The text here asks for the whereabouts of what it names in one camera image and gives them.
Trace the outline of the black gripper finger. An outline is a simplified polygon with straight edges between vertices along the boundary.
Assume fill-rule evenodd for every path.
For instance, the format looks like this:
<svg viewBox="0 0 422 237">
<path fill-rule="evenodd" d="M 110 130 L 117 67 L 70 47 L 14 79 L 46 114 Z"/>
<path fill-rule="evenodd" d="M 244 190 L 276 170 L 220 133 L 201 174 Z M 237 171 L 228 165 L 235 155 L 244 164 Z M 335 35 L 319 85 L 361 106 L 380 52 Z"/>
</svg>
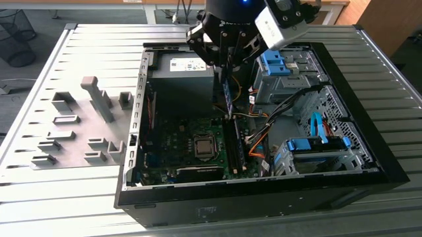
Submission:
<svg viewBox="0 0 422 237">
<path fill-rule="evenodd" d="M 243 65 L 252 63 L 256 57 L 265 51 L 265 42 L 260 36 L 239 33 L 239 37 L 229 52 L 229 64 L 232 68 L 240 68 Z"/>
<path fill-rule="evenodd" d="M 187 44 L 203 59 L 207 65 L 216 67 L 227 66 L 228 46 L 224 45 L 223 32 L 220 32 L 217 43 L 204 40 L 205 31 L 203 26 L 191 27 L 187 31 Z"/>
</svg>

